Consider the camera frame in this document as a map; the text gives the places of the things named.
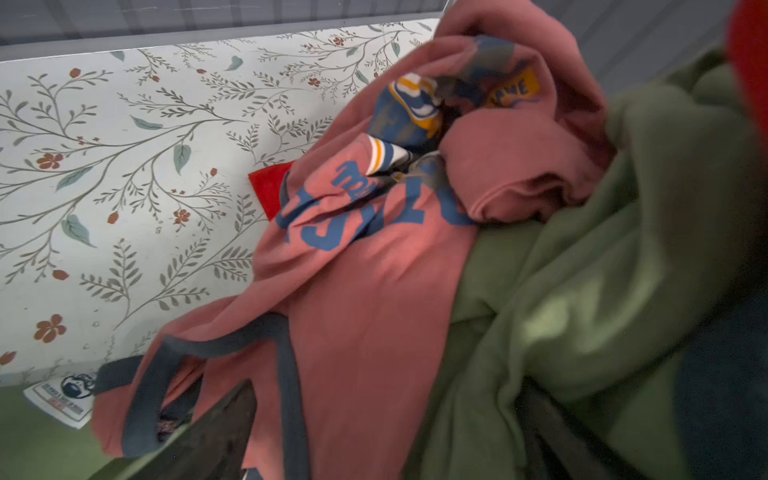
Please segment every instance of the floral wallpaper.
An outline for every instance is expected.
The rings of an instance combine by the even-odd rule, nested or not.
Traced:
[[[143,353],[241,292],[247,174],[298,158],[437,20],[2,64],[0,386]]]

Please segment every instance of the clothing label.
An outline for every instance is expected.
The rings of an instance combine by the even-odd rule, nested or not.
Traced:
[[[532,67],[504,82],[488,93],[486,107],[513,108],[521,101],[536,101],[541,86]]]
[[[91,419],[95,380],[89,373],[50,379],[29,387],[24,395],[59,422],[81,429]]]

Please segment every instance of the red cloth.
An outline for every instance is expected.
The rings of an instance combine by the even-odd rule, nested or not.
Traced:
[[[768,140],[768,2],[743,0],[736,6],[728,54],[755,123]]]
[[[248,180],[253,185],[253,191],[256,192],[256,197],[270,222],[280,212],[280,187],[283,185],[283,178],[292,166],[293,162],[288,162],[287,164],[272,165],[248,174]]]

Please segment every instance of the white tag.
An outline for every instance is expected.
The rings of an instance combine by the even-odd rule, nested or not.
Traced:
[[[81,429],[91,419],[95,376],[79,373],[33,385],[24,396],[59,422]]]

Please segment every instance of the pink sweatshirt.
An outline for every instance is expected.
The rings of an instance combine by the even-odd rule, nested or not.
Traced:
[[[497,38],[465,36],[480,32]],[[396,102],[405,108],[393,114]],[[448,110],[461,116],[448,124]],[[397,115],[422,130],[401,129]],[[155,445],[154,424],[136,425],[147,412],[156,423],[161,404],[200,377],[195,418],[250,379],[258,409],[243,467],[297,477],[283,463],[283,432],[296,429],[281,419],[278,357],[290,348],[279,328],[265,334],[274,342],[219,349],[271,328],[254,319],[276,312],[288,318],[312,477],[396,478],[442,358],[475,221],[546,219],[586,200],[612,155],[604,115],[562,25],[528,0],[459,0],[435,40],[362,91],[293,166],[253,283],[167,324],[135,376],[98,395],[104,450]],[[405,148],[431,142],[438,154],[409,163]]]

